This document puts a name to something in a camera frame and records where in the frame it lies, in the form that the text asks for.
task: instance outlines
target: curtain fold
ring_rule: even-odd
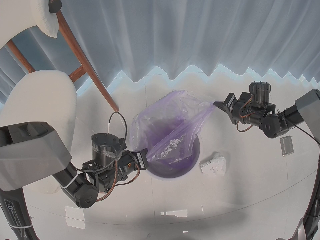
[[[170,79],[189,65],[208,76],[270,68],[320,81],[320,0],[62,0],[62,12],[105,86],[120,70],[133,81],[154,66]],[[70,74],[80,64],[61,35],[37,27],[14,38],[36,70]],[[0,50],[0,101],[25,73]],[[76,82],[80,86],[86,77]]]

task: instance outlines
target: floor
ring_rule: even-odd
[[[280,78],[270,70],[262,78],[252,70],[240,76],[219,65],[208,77],[189,66],[173,81],[154,68],[139,82],[119,73],[107,90],[129,126],[135,115],[172,90],[184,89],[223,101],[237,97],[252,81],[271,84],[270,102],[281,111],[307,91],[319,88],[303,77]],[[90,81],[78,90],[72,162],[91,159],[91,135],[107,132],[112,109]],[[308,131],[306,124],[301,127]],[[124,127],[114,117],[110,132]],[[239,133],[229,117],[216,109],[201,131],[202,158],[220,152],[227,161],[223,177],[209,178],[200,167],[178,181],[160,181],[142,171],[129,185],[115,188],[105,201],[89,209],[62,192],[47,195],[25,189],[26,203],[40,239],[277,239],[290,238],[309,203],[319,158],[316,143],[292,129],[294,153],[282,156],[279,138],[269,139],[257,127]],[[0,213],[0,238],[15,239]]]

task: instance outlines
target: black cable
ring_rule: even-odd
[[[311,136],[309,133],[307,133],[305,130],[302,130],[299,126],[297,126],[296,124],[294,124],[293,122],[291,122],[289,119],[284,118],[286,121],[288,121],[290,124],[292,124],[293,126],[297,127],[299,130],[303,131],[306,135],[308,135],[310,138],[312,138],[316,143],[318,143],[318,145],[320,145],[320,142],[318,142],[313,136]]]
[[[107,166],[104,166],[104,167],[102,167],[102,168],[100,168],[100,169],[96,169],[96,170],[82,170],[82,169],[76,168],[78,171],[81,171],[81,172],[83,172],[83,173],[96,173],[96,172],[102,171],[102,170],[106,169],[107,167],[109,167],[109,166],[118,158],[119,153],[122,151],[122,149],[123,149],[123,147],[125,146],[125,143],[126,143],[128,127],[127,127],[127,122],[126,122],[125,118],[123,117],[123,115],[120,114],[120,113],[117,112],[117,111],[113,112],[113,113],[110,115],[109,123],[111,122],[111,118],[112,118],[112,116],[113,116],[114,114],[119,114],[119,115],[122,117],[122,119],[123,119],[123,121],[124,121],[124,127],[125,127],[124,140],[123,140],[123,142],[122,142],[122,144],[121,144],[120,150],[115,154],[115,158],[114,158]]]

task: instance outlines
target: crumpled tissue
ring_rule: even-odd
[[[200,165],[202,173],[208,176],[223,176],[226,173],[226,166],[226,159],[220,153],[216,153],[210,161]]]

